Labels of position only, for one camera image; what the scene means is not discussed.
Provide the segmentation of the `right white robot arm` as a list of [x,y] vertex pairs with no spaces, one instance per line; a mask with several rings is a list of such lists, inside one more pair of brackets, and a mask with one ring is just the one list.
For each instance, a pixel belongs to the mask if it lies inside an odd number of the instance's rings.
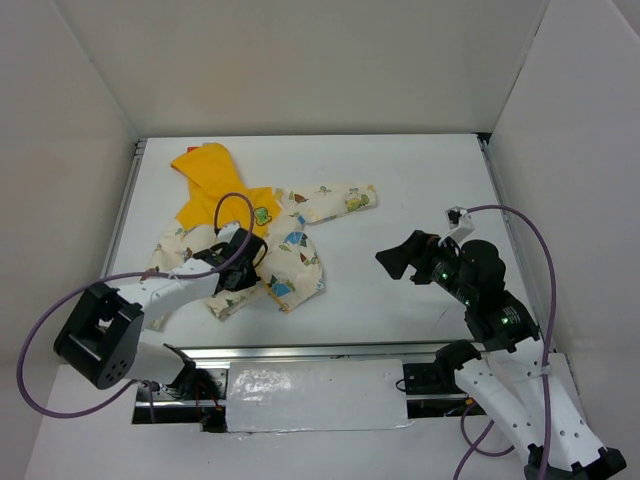
[[506,265],[492,243],[458,245],[416,230],[375,258],[392,279],[413,267],[414,284],[435,283],[464,306],[472,338],[437,351],[436,382],[479,404],[515,448],[526,478],[609,479],[626,468],[622,453],[591,431],[544,365],[539,328],[506,289]]

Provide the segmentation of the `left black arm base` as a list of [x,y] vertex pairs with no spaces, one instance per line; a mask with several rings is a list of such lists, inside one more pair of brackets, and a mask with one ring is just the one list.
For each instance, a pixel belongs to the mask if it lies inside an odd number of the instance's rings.
[[165,389],[175,399],[194,401],[196,418],[204,430],[224,432],[226,408],[219,403],[222,394],[214,377],[207,370],[199,368],[182,350],[169,344],[164,344],[164,347],[176,354],[183,363],[176,378]]

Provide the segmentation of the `yellow hooded dinosaur print jacket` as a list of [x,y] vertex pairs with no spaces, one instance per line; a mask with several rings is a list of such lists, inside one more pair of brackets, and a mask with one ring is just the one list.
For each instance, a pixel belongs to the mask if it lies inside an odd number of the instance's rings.
[[305,227],[377,204],[374,186],[365,184],[248,188],[231,154],[219,143],[191,147],[171,166],[186,178],[189,199],[157,241],[149,270],[177,267],[216,242],[215,227],[234,221],[241,225],[253,221],[255,234],[266,242],[257,285],[205,299],[220,320],[264,296],[284,312],[316,296],[324,288],[324,269]]

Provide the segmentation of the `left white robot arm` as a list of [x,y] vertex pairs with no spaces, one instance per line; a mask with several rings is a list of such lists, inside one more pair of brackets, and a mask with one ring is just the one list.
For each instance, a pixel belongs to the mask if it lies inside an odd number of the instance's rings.
[[140,340],[143,329],[181,307],[220,292],[246,290],[260,277],[266,242],[232,223],[223,240],[191,254],[181,265],[147,279],[86,288],[54,341],[54,352],[99,390],[121,380],[160,384],[171,397],[189,396],[208,375],[184,351]]

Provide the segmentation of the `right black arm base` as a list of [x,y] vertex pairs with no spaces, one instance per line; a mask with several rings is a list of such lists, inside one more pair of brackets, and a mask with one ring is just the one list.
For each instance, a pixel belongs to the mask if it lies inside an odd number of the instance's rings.
[[403,376],[395,386],[408,396],[462,394],[453,373],[438,362],[405,363],[402,367]]

